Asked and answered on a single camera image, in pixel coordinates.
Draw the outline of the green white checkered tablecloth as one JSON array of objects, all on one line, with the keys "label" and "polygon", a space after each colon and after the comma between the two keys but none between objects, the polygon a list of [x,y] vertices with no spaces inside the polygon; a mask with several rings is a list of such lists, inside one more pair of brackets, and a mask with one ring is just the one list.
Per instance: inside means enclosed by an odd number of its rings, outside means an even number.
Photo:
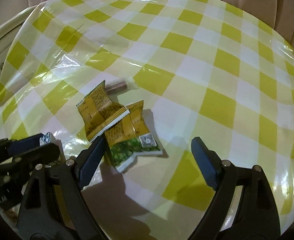
[{"label": "green white checkered tablecloth", "polygon": [[213,189],[192,156],[200,137],[220,158],[260,165],[281,231],[294,222],[294,49],[219,0],[49,0],[15,37],[0,77],[0,139],[51,132],[66,157],[87,148],[76,104],[102,81],[143,100],[166,157],[106,166],[84,190],[112,239],[187,239]]}]

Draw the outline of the small blue white candy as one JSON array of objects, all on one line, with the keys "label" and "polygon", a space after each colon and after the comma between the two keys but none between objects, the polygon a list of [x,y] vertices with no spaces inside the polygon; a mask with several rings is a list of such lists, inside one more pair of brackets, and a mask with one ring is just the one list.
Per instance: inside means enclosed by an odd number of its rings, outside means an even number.
[{"label": "small blue white candy", "polygon": [[56,138],[51,132],[47,132],[46,134],[42,135],[39,139],[40,146],[44,146],[46,144],[55,143]]}]

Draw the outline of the green yellow pea packet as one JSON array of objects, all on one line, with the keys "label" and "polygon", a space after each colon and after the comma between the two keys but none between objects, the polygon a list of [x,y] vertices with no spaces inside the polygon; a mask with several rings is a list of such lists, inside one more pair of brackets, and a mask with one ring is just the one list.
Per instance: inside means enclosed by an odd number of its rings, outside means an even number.
[{"label": "green yellow pea packet", "polygon": [[105,90],[105,81],[92,89],[76,107],[84,121],[85,134],[89,142],[103,135],[130,113],[124,105],[111,100]]},{"label": "green yellow pea packet", "polygon": [[125,172],[138,156],[162,155],[159,144],[143,118],[143,100],[131,103],[130,111],[105,132],[109,150],[107,159],[119,172]]}]

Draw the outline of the small clear sausage stick packet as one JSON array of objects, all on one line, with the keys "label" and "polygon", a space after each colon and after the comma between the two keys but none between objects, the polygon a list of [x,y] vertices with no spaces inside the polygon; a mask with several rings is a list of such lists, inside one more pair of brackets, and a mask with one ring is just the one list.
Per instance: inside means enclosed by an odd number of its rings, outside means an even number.
[{"label": "small clear sausage stick packet", "polygon": [[136,90],[139,86],[133,78],[119,78],[105,84],[105,91],[108,95],[120,95],[129,90]]}]

